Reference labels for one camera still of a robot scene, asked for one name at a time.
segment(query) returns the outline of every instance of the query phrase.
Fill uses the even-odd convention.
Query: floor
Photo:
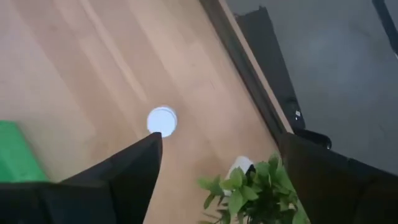
[[[148,135],[151,109],[172,107],[146,223],[196,223],[197,178],[276,150],[196,0],[0,1],[0,105],[54,181]]]
[[[308,129],[333,150],[398,174],[398,60],[371,0],[229,0],[265,6]],[[398,2],[386,0],[398,23]]]

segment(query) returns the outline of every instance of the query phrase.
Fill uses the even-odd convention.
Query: dark floor
[[[228,0],[265,6],[307,129],[333,150],[398,174],[398,60],[371,0]],[[398,1],[386,0],[398,23]]]

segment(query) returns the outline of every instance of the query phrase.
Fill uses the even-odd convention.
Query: potted plant
[[[304,224],[309,220],[297,198],[277,154],[268,162],[251,165],[245,172],[234,168],[227,179],[198,180],[210,191],[203,205],[207,209],[217,200],[217,215],[204,213],[209,221],[200,224]]]

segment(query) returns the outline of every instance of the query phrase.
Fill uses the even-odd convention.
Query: white pot
[[[235,159],[234,164],[232,164],[232,166],[229,168],[228,174],[226,175],[225,179],[229,179],[229,176],[231,175],[232,170],[234,170],[237,167],[240,167],[244,173],[246,173],[250,166],[253,165],[254,163],[247,158],[246,156],[238,156]],[[224,194],[227,196],[231,195],[231,191],[229,190],[224,190]]]

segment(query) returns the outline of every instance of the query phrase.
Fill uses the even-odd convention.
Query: green object
[[[220,176],[214,180],[199,179],[200,187],[210,192],[203,206],[205,209],[220,197],[216,209],[219,215],[205,213],[212,221],[199,223],[308,224],[308,217],[279,155],[274,154],[268,162],[255,164],[254,169],[255,172],[245,175],[240,167],[235,168],[228,180],[220,180]],[[222,190],[230,190],[232,194],[227,196]]]
[[[48,181],[16,123],[0,121],[0,182]]]

